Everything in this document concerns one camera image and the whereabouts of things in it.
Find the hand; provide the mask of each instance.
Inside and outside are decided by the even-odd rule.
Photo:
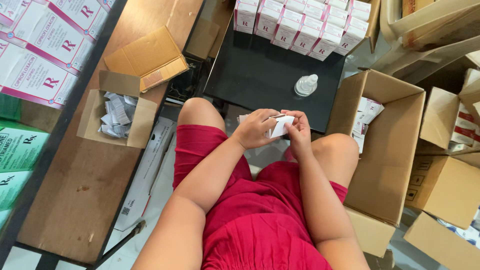
[[[310,125],[305,113],[298,110],[282,110],[281,113],[295,117],[293,124],[285,124],[290,138],[290,149],[293,157],[300,162],[302,159],[312,156]]]
[[[240,143],[245,149],[252,149],[267,145],[280,137],[267,139],[265,132],[274,128],[276,119],[270,116],[276,116],[280,113],[273,109],[258,109],[252,112],[245,121],[243,121],[232,134],[230,139],[234,139]]]

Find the black table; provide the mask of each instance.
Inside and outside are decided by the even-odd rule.
[[[313,131],[325,133],[345,56],[332,52],[322,62],[270,44],[266,38],[233,31],[230,20],[204,95],[249,110],[304,111]],[[298,96],[302,76],[317,74],[317,90]]]

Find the plastic bottle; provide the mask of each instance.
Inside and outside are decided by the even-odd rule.
[[[317,80],[318,76],[315,74],[303,76],[295,84],[295,92],[302,97],[311,95],[317,89]]]

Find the red dress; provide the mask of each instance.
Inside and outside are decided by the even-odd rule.
[[[227,138],[210,126],[177,127],[173,188]],[[343,202],[347,189],[330,183]],[[331,269],[306,229],[299,167],[292,162],[268,165],[254,182],[242,156],[206,216],[203,246],[205,270]]]

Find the barcode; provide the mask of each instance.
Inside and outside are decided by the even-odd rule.
[[[130,212],[130,208],[124,207],[123,210],[121,211],[122,214],[125,216],[128,216],[128,212]]]

